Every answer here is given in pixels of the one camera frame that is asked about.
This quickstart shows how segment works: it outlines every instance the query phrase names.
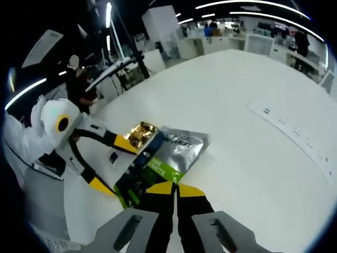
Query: black ceiling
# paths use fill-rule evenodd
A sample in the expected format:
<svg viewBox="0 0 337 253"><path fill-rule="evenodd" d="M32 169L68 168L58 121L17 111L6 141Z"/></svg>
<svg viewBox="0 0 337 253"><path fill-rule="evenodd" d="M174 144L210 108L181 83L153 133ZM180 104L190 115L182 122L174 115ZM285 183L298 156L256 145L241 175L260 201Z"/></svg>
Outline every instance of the black ceiling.
<svg viewBox="0 0 337 253"><path fill-rule="evenodd" d="M107 0L30 0L30 1L7 1L4 5L7 16L3 22L8 29L10 46L6 50L10 54L8 66L16 68L17 90L22 90L36 80L47 77L44 84L46 90L52 89L64 80L58 73L66 67L67 60L72 54L77 54L81 59L89 53L99 51L105 45L107 30L105 29L105 8ZM113 20L116 24L117 33L122 42L126 42L127 36L121 25L118 15L123 20L128 32L136 35L145 32L141 16L149 8L152 0L113 0ZM202 9L195 9L196 6L214 2L212 0L156 0L151 7L173 5L176 13L182 13L179 20L194 18L195 21L202 20L201 16L215 13L217 17L229 16L230 11L245 11L240 6L256 5L261 9L261 13L283 17L317 32L313 22L300 15L264 4L234 3L210 6ZM278 2L295 8L291 0ZM296 1L305 9L307 2ZM95 13L95 6L98 9L99 17ZM80 25L88 34L87 39L83 39L78 30ZM45 56L40 64L21 69L21 66L28 53L38 41L40 36L47 30L55 30L64 35L56 46Z"/></svg>

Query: white wall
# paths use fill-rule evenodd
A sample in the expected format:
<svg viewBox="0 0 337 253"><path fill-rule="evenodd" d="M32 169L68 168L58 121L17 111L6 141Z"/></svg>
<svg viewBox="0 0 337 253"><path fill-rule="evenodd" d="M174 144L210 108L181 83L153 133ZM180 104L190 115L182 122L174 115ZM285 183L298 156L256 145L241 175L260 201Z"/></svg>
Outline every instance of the white wall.
<svg viewBox="0 0 337 253"><path fill-rule="evenodd" d="M172 5L149 9L142 16L146 31L152 42L160 41L167 54L170 53L170 35L178 28L178 19Z"/></svg>
<svg viewBox="0 0 337 253"><path fill-rule="evenodd" d="M247 33L253 33L254 29L257 28L257 25L259 22L265 23L265 24L271 24L274 25L274 20L266 20L265 18L259 18L259 17L246 17L246 16L240 16L239 19L241 21L244 21L244 25L246 26L246 32Z"/></svg>
<svg viewBox="0 0 337 253"><path fill-rule="evenodd" d="M156 42L159 40L159 33L155 26L150 10L148 10L143 16L142 20L146 28L147 34L151 41Z"/></svg>
<svg viewBox="0 0 337 253"><path fill-rule="evenodd" d="M246 17L246 16L240 16L240 20L244 21L244 24L246 26L248 33L253 33L253 30L257 27L259 22L265 23L265 24L271 24L274 25L274 20L267 20L265 18L259 18L259 17ZM290 26L289 30L297 30L296 27ZM319 55L321 57L321 62L325 63L326 58L326 51L325 51L325 43L320 42L317 38L313 37L312 35L308 34L308 40L309 40L309 50L314 52L315 54Z"/></svg>
<svg viewBox="0 0 337 253"><path fill-rule="evenodd" d="M315 38L310 34L308 34L308 40L310 43L309 50L319 55L321 57L321 62L325 63L326 59L325 43L320 42L317 38Z"/></svg>
<svg viewBox="0 0 337 253"><path fill-rule="evenodd" d="M330 49L328 49L328 69L332 71L332 73L335 73L335 69L336 69L336 58L333 55L332 51Z"/></svg>
<svg viewBox="0 0 337 253"><path fill-rule="evenodd" d="M175 32L180 27L178 19L175 17L173 6L169 5L151 8L150 12L160 40L169 40L170 37L168 35Z"/></svg>

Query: table surface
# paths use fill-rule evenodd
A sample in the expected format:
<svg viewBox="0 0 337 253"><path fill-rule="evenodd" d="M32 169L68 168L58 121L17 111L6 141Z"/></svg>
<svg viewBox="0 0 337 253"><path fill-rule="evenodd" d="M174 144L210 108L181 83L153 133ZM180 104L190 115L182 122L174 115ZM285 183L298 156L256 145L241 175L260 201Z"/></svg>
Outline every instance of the table surface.
<svg viewBox="0 0 337 253"><path fill-rule="evenodd" d="M163 71L112 101L99 117L122 134L140 121L209 133L210 146L181 182L204 191L215 211L250 228L266 249L303 252L327 224L336 190L294 142L247 108L261 95L274 98L275 106L310 126L337 153L337 104L323 89L282 63L236 50ZM111 171L109 148L85 138L78 146L103 178L118 180L124 168ZM73 241L90 242L121 210L116 198L67 172L65 213ZM174 224L167 252L182 252Z"/></svg>

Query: white desk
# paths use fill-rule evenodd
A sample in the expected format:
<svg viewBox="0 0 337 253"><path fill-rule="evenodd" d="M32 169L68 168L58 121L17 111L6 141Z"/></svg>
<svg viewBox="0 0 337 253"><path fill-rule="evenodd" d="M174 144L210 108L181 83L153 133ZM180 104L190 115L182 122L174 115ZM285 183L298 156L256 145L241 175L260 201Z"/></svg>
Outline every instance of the white desk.
<svg viewBox="0 0 337 253"><path fill-rule="evenodd" d="M211 37L195 38L195 47L198 55L206 55L222 50L243 50L245 38L242 37Z"/></svg>
<svg viewBox="0 0 337 253"><path fill-rule="evenodd" d="M247 109L261 94L309 125L337 153L337 104L328 94L298 71L242 51L221 51L163 71L112 101L100 117L117 133L142 120L209 133L210 146L182 183L203 190L215 211L253 230L266 249L303 252L328 221L336 190L296 144ZM108 148L84 138L78 146L110 182L123 173L109 169ZM93 239L92 230L122 210L118 200L79 179L65 180L65 192L72 240ZM178 236L171 238L167 252L180 253Z"/></svg>
<svg viewBox="0 0 337 253"><path fill-rule="evenodd" d="M159 73L165 70L165 63L158 49L144 52L145 66L154 73ZM127 66L128 69L133 70L138 68L138 63L132 63Z"/></svg>
<svg viewBox="0 0 337 253"><path fill-rule="evenodd" d="M198 56L195 40L197 40L197 38L183 38L181 40L176 40L181 59L189 60Z"/></svg>
<svg viewBox="0 0 337 253"><path fill-rule="evenodd" d="M297 52L291 51L288 48L284 47L284 46L280 46L277 44L273 45L273 49L272 51L276 49L278 51L281 51L282 54L286 54L286 55L290 55L290 56L294 56L296 58L299 58L300 60L302 60L303 62L305 62L306 64L312 66L315 70L318 71L319 75L323 75L325 70L322 66L319 66L317 64L315 64L314 62L310 61L308 58L298 54Z"/></svg>

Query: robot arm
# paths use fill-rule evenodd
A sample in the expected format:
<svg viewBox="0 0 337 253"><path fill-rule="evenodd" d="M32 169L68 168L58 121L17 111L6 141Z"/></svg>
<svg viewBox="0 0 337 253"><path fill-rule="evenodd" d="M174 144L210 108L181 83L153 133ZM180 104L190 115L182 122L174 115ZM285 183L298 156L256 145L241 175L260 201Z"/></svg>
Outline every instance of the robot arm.
<svg viewBox="0 0 337 253"><path fill-rule="evenodd" d="M36 134L40 137L44 135L43 124L40 120L40 116L41 116L42 108L44 107L46 103L47 103L47 99L43 95L41 95L38 98L36 105L33 106L32 112L31 112L32 128L35 130Z"/></svg>
<svg viewBox="0 0 337 253"><path fill-rule="evenodd" d="M136 154L136 149L120 134L107 129L101 121L81 114L78 107L67 99L48 101L41 112L44 131L57 147L56 152L66 161L67 167L81 176L89 186L98 191L115 195L81 156L74 137L87 137L122 152Z"/></svg>

